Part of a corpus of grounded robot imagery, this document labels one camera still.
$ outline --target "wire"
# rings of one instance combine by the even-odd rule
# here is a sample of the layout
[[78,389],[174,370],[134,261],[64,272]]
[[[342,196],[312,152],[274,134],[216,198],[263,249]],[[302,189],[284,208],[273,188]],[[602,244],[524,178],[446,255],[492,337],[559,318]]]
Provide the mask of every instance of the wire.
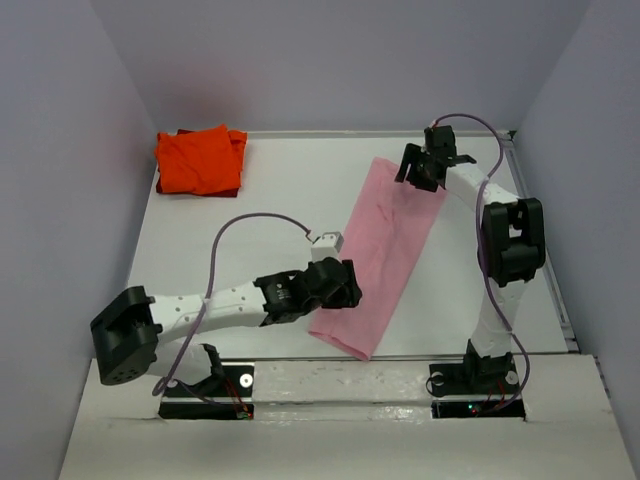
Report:
[[487,274],[487,264],[486,264],[487,261],[485,258],[486,249],[485,249],[484,242],[482,241],[482,207],[483,207],[482,199],[484,197],[484,191],[487,188],[487,184],[491,181],[491,177],[493,177],[493,175],[498,171],[498,169],[502,165],[502,161],[504,160],[504,145],[502,144],[500,135],[498,134],[495,128],[493,128],[488,122],[486,122],[482,118],[477,117],[475,115],[468,114],[468,113],[450,113],[447,115],[443,115],[437,118],[432,123],[432,126],[435,127],[442,120],[446,120],[448,118],[468,118],[478,123],[481,123],[493,134],[496,141],[498,142],[498,147],[500,149],[500,153],[498,155],[498,161],[493,166],[493,168],[489,171],[485,179],[480,184],[480,188],[478,189],[478,197],[476,198],[476,212],[475,212],[476,213],[476,240],[478,242],[478,250],[479,250],[478,257],[480,259],[480,270],[482,271],[484,288],[487,291],[487,295],[489,296],[489,300],[491,302],[491,305],[493,305],[493,308],[495,309],[496,314],[498,315],[498,317],[500,317],[500,320],[502,321],[507,332],[511,334],[511,338],[513,338],[513,341],[518,347],[518,349],[520,349],[520,352],[522,352],[522,357],[524,358],[524,377],[522,378],[522,382],[520,383],[520,387],[518,388],[516,393],[514,393],[513,396],[509,398],[509,400],[507,400],[504,404],[498,405],[497,407],[494,408],[493,411],[497,412],[498,410],[502,410],[503,408],[508,407],[509,405],[511,405],[513,402],[516,401],[518,396],[524,390],[524,387],[527,385],[527,382],[529,381],[529,375],[531,373],[531,360],[529,359],[529,354],[525,350],[524,345],[522,345],[522,342],[520,342],[520,339],[513,332],[513,327],[511,326],[504,312],[498,305],[498,302],[496,301],[496,298],[493,294],[493,290],[491,289],[491,284],[489,283],[489,275]]
[[500,393],[502,393],[502,397],[500,397],[500,403],[498,403],[498,406],[500,407],[504,403],[504,397],[507,394],[507,392],[505,392],[504,387],[502,386],[502,382],[500,380],[498,380],[498,388],[500,388]]
[[[187,351],[187,348],[189,347],[189,343],[191,343],[191,340],[196,334],[198,328],[200,327],[200,324],[202,323],[202,319],[204,318],[204,315],[207,312],[207,304],[208,304],[208,301],[211,299],[211,295],[213,294],[213,281],[215,280],[215,273],[216,273],[216,255],[218,253],[218,245],[220,243],[220,238],[222,238],[222,235],[224,234],[224,232],[234,223],[239,222],[240,220],[245,220],[247,218],[256,218],[256,217],[279,218],[281,220],[285,220],[289,223],[293,223],[294,225],[298,226],[300,229],[302,229],[305,232],[305,236],[308,236],[311,233],[311,230],[309,228],[307,228],[305,225],[298,222],[297,220],[294,220],[293,218],[288,217],[286,215],[281,215],[279,213],[269,213],[269,212],[256,212],[256,213],[246,213],[244,215],[239,215],[229,220],[227,223],[225,223],[222,226],[222,228],[220,228],[220,230],[216,234],[215,239],[213,240],[213,246],[211,247],[211,266],[209,268],[209,283],[207,285],[207,291],[202,301],[202,306],[200,307],[200,311],[198,312],[198,315],[196,316],[196,319],[193,322],[193,325],[191,326],[189,333],[187,333],[187,335],[185,336],[184,342],[182,343],[182,346],[180,347],[180,350],[178,351],[178,354],[176,355],[176,358],[173,361],[173,364],[171,365],[169,372],[167,373],[167,375],[165,375],[160,380],[158,380],[158,383],[156,383],[155,387],[153,387],[153,390],[151,393],[154,397],[162,394],[169,386],[169,382],[173,380],[173,376],[175,375],[176,370],[178,369],[178,366],[180,365],[180,362],[182,361],[182,358],[184,357],[184,354]],[[201,398],[198,395],[194,395],[194,396],[197,398],[200,398],[201,400],[202,398],[204,398],[204,397]]]
[[185,389],[185,391],[191,395],[192,397],[197,398],[198,400],[207,403],[209,405],[213,405],[216,407],[219,406],[223,406],[223,403],[219,403],[219,402],[215,402],[213,400],[209,400],[207,397],[205,397],[204,395],[200,395],[198,392],[196,392],[195,390],[193,390],[189,385],[187,385],[186,383],[184,383],[182,380],[178,380],[178,379],[174,379],[176,381],[176,383],[178,383],[178,385],[180,385],[182,388]]

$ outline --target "white wall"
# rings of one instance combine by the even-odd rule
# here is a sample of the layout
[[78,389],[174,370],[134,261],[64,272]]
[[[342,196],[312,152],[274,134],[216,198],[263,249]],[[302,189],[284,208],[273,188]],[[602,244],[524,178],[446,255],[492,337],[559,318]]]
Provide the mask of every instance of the white wall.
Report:
[[0,476],[57,478],[93,353],[124,284],[153,127],[87,0],[0,14]]
[[164,130],[516,128],[589,3],[92,2]]
[[580,346],[640,467],[640,2],[594,0],[516,135]]

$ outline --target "pink towel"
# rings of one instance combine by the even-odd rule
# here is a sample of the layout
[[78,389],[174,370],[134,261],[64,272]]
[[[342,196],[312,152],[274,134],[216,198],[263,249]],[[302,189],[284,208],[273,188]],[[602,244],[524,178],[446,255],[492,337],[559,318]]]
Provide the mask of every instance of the pink towel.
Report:
[[360,305],[319,310],[309,328],[360,360],[369,360],[382,340],[446,196],[395,183],[397,171],[389,160],[373,160],[344,232],[340,256],[353,260]]

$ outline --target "white table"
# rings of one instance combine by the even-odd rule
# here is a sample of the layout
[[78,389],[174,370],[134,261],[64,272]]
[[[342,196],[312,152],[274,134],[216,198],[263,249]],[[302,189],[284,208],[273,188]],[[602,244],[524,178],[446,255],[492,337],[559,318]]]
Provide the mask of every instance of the white table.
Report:
[[94,362],[60,480],[635,478],[591,357],[533,356],[526,422],[423,414],[426,361],[302,363],[257,362],[254,398],[306,405],[230,422],[162,420],[156,379],[105,387]]
[[[421,137],[254,138],[249,136],[244,186],[237,198],[163,196],[151,187],[129,285],[149,294],[203,292],[211,243],[232,217],[254,211],[290,215],[314,230],[343,230],[374,157],[400,162]],[[488,170],[498,147],[489,137],[458,137],[458,150]],[[515,191],[508,163],[495,176]],[[301,268],[309,260],[300,231],[273,219],[245,220],[221,241],[217,288]],[[473,213],[449,195],[404,291],[376,357],[464,353],[477,322],[482,281],[476,261]],[[307,334],[309,318],[261,329],[233,328],[202,335],[224,358],[327,358],[341,351]],[[516,319],[530,352],[567,351],[545,275],[538,273]]]

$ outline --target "orange towel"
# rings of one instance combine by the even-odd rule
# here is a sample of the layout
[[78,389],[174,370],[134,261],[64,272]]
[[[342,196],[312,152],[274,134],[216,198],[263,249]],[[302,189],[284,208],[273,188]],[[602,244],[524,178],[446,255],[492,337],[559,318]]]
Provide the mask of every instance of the orange towel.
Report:
[[226,125],[178,135],[158,133],[160,193],[235,196],[242,186],[246,132]]

